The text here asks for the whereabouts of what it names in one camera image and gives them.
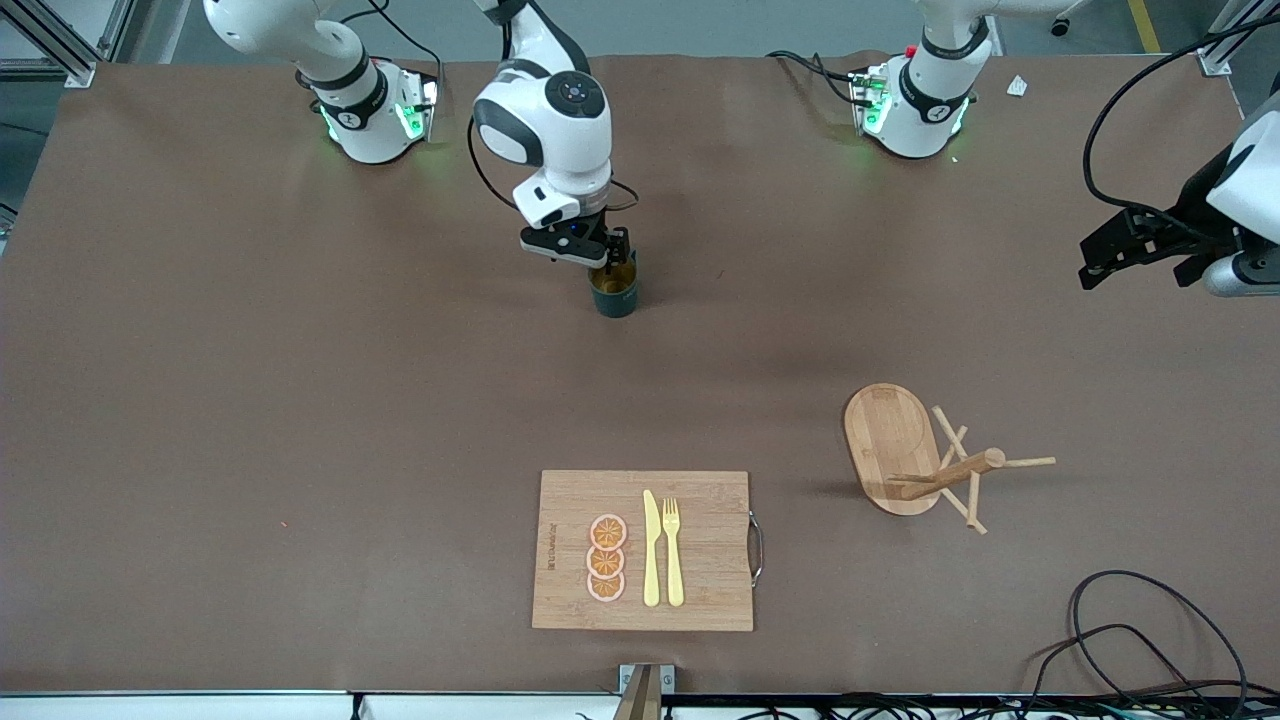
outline floor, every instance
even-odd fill
[[[1221,6],[1212,0],[1147,0],[1158,47],[1174,50],[1199,37]],[[845,55],[874,47],[897,51],[919,41],[920,15],[906,0],[541,0],[541,5],[589,55],[763,55],[787,49]],[[233,64],[266,61],[224,45],[205,20],[200,0],[143,0],[131,32],[132,61]],[[1048,18],[1002,18],[998,36],[1007,55],[1143,53],[1133,6],[1142,0],[1094,0],[1074,18],[1065,37],[1050,35]],[[366,9],[366,0],[339,0],[329,17]],[[389,13],[445,61],[493,60],[498,31],[463,0],[425,4],[392,0]],[[353,20],[371,53],[425,58],[376,15]],[[1280,72],[1280,29],[1254,35],[1231,61],[1233,85],[1248,111],[1268,95]],[[58,81],[0,81],[0,201],[20,208],[52,126]],[[0,231],[6,213],[0,209]]]

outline wooden stick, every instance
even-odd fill
[[[960,502],[960,498],[956,497],[956,493],[951,492],[951,488],[942,488],[942,497],[947,498],[947,502],[951,503],[951,507],[955,507],[956,511],[964,515],[965,519],[968,520],[969,509],[965,507],[963,502]],[[978,530],[979,536],[987,534],[987,527],[979,523],[977,518],[973,521],[973,529]]]
[[[965,515],[964,524],[970,528],[978,521],[978,484],[982,483],[982,475],[978,473],[969,473],[969,512]]]
[[[955,442],[955,445],[947,447],[947,454],[942,456],[942,462],[938,465],[938,469],[946,468],[947,465],[951,464],[951,459],[955,457],[955,455],[956,455],[956,446],[960,443],[960,441],[964,439],[964,436],[968,432],[969,432],[969,428],[966,428],[964,425],[960,425],[960,429],[956,430],[956,442]]]
[[[942,432],[947,436],[947,439],[951,441],[951,446],[960,455],[960,460],[968,457],[968,455],[965,455],[964,446],[960,445],[960,437],[956,436],[956,432],[951,429],[951,423],[947,420],[946,414],[942,413],[941,405],[933,406],[933,416],[938,419],[938,424],[942,425]]]
[[[1030,457],[1028,460],[1005,460],[1005,468],[1039,468],[1057,465],[1057,457]]]
[[[951,487],[969,479],[969,473],[989,473],[1005,466],[1005,454],[998,447],[987,448],[978,455],[965,457],[955,465],[940,469],[929,475],[933,480],[929,486],[914,486],[902,491],[902,500],[919,500],[927,495],[938,492],[945,487]]]

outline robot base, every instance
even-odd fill
[[[906,56],[897,55],[883,65],[867,70],[867,76],[850,83],[854,97],[872,102],[870,108],[854,105],[854,126],[860,133],[874,137],[886,150],[904,158],[928,158],[946,146],[960,132],[960,122],[969,100],[941,123],[927,123],[920,113],[902,97],[900,76]]]
[[[320,113],[329,126],[329,138],[340,145],[352,160],[370,165],[389,163],[415,142],[428,140],[439,88],[431,76],[402,69],[387,60],[374,60],[374,64],[387,78],[388,92],[362,129],[344,127],[342,113],[339,118]]]

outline yellow fork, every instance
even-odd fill
[[[680,574],[680,503],[675,497],[662,498],[662,530],[667,534],[667,601],[672,607],[685,603],[685,578]]]

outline cutting board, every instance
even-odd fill
[[[645,489],[662,510],[680,501],[680,565],[685,603],[667,600],[667,539],[658,541],[662,602],[644,603]],[[586,630],[753,629],[748,561],[746,473],[544,470],[538,510],[534,628]],[[586,589],[588,530],[605,512],[627,525],[622,574],[626,588],[613,602]]]

